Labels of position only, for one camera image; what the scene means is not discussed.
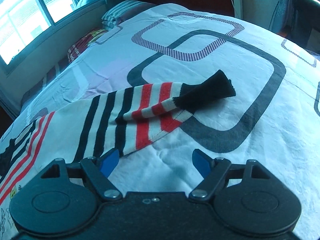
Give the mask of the window with frame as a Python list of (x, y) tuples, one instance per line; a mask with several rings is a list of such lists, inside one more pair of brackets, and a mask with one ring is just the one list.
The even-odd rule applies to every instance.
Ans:
[(72, 0), (1, 0), (1, 68), (11, 73), (22, 50), (79, 10)]

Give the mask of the red patterned folded blanket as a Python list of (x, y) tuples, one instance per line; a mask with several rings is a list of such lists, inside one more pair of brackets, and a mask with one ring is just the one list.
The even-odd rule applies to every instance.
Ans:
[(77, 40), (75, 44), (71, 45), (71, 47), (69, 47), (67, 50), (69, 63), (72, 63), (75, 59), (77, 59), (93, 42), (95, 42), (105, 33), (107, 33), (107, 30), (105, 29), (93, 28), (82, 38)]

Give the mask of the striped bed sheet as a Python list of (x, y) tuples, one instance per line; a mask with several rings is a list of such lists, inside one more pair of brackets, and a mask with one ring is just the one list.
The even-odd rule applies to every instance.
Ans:
[(67, 56), (62, 58), (56, 63), (49, 72), (31, 89), (29, 89), (22, 97), (21, 111), (24, 109), (57, 77), (59, 76), (69, 65), (69, 59)]

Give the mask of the striped grey pillow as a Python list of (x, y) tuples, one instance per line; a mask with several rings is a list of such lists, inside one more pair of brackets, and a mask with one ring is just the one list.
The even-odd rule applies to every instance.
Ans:
[(137, 0), (125, 0), (109, 9), (101, 18), (102, 26), (110, 31), (115, 26), (129, 20), (156, 5)]

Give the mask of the tied curtain at far side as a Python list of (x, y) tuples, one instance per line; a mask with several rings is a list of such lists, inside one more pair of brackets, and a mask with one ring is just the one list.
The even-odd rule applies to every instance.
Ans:
[(292, 28), (295, 10), (295, 0), (278, 0), (271, 17), (269, 30), (279, 33), (285, 27)]

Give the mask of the white quilt with square pattern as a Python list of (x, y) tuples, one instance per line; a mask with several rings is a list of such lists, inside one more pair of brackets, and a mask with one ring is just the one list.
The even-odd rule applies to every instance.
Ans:
[(1, 137), (1, 239), (319, 239), (319, 61), (177, 4), (114, 27)]

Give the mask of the striped red black white sweater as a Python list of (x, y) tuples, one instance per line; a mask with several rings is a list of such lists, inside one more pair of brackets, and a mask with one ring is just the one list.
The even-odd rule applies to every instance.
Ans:
[(236, 92), (223, 71), (201, 84), (144, 84), (79, 100), (33, 120), (1, 154), (1, 205), (35, 163), (64, 158), (71, 163), (140, 150), (178, 128), (203, 106)]

